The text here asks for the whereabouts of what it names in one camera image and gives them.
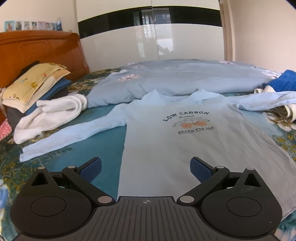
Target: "white wardrobe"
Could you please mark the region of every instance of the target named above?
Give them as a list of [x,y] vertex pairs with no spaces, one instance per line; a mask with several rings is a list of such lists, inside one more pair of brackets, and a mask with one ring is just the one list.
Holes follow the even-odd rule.
[[223,60],[218,0],[76,0],[90,71],[165,59]]

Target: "photo frame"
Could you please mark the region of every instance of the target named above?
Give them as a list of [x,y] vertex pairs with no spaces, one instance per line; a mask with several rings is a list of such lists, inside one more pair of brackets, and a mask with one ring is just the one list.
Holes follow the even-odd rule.
[[15,29],[15,22],[12,21],[4,21],[4,32],[10,32]]
[[37,21],[31,21],[30,23],[32,30],[38,30],[38,22]]
[[46,22],[38,21],[38,29],[39,30],[46,30]]
[[51,25],[51,30],[54,30],[54,31],[57,30],[57,25],[56,25],[56,23],[50,23],[50,25]]
[[30,30],[32,29],[32,25],[30,24],[30,21],[24,21],[23,30]]
[[23,22],[22,21],[15,21],[15,30],[23,30]]

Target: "crosshair marking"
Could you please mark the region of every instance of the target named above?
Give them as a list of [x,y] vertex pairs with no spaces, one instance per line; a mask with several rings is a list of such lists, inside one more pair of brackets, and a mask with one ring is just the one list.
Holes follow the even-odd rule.
[[152,201],[146,199],[146,200],[144,200],[142,203],[144,203],[144,204],[147,205],[147,204],[149,204],[149,203],[151,203],[151,202],[152,202]]

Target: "pink cloth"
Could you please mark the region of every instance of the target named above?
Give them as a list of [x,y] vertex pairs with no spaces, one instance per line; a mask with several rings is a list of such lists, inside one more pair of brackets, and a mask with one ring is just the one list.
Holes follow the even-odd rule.
[[11,126],[7,119],[0,126],[0,141],[7,137],[12,132]]

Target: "dark blue cloth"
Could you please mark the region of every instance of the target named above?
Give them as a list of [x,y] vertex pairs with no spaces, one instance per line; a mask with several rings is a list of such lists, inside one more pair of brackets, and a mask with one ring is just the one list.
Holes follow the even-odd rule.
[[[61,78],[56,84],[49,90],[47,91],[39,100],[49,100],[54,94],[62,90],[63,88],[68,87],[70,84],[72,84],[72,81],[67,80],[65,78]],[[35,109],[37,108],[36,102],[34,105],[28,109],[25,114],[29,115],[31,114]]]
[[296,91],[296,72],[288,69],[280,77],[270,81],[268,84],[263,84],[263,89],[267,85],[271,86],[275,92]]

